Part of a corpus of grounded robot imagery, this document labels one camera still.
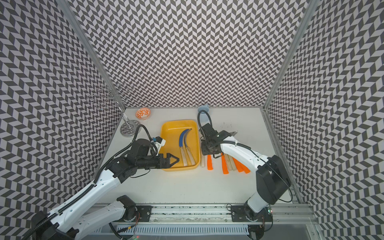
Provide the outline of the yellow plastic storage tray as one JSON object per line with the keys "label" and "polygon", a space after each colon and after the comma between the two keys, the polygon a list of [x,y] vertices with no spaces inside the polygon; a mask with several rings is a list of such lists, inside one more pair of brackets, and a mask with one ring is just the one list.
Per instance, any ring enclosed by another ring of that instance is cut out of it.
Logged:
{"label": "yellow plastic storage tray", "polygon": [[[179,147],[180,134],[191,129],[187,136],[187,144],[191,149],[196,165],[192,166],[189,157],[187,157],[188,166],[184,167],[182,155]],[[166,144],[161,147],[160,153],[166,155],[170,153],[180,159],[180,162],[172,169],[165,170],[166,172],[189,171],[196,169],[201,163],[201,147],[200,137],[198,133],[198,125],[194,120],[179,120],[166,122],[162,126],[161,138],[166,140]]]}

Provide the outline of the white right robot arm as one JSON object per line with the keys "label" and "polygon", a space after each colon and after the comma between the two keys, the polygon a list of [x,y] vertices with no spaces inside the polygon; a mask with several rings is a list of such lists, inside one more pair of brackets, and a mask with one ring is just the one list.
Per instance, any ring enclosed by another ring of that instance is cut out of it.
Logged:
{"label": "white right robot arm", "polygon": [[251,172],[256,173],[256,192],[244,204],[246,218],[253,222],[265,215],[265,208],[274,205],[288,191],[292,182],[283,161],[276,155],[268,157],[240,143],[227,131],[218,132],[207,123],[200,127],[204,155],[226,154]]}

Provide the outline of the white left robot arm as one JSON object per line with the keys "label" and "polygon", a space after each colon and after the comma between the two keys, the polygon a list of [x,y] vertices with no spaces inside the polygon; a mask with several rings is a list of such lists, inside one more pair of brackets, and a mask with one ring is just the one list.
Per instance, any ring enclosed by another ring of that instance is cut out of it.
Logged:
{"label": "white left robot arm", "polygon": [[32,218],[24,240],[81,240],[97,228],[120,219],[137,219],[136,204],[126,195],[106,207],[86,214],[98,200],[134,176],[139,169],[169,169],[180,159],[160,154],[166,141],[160,137],[134,140],[105,163],[94,180],[77,194],[48,213]]}

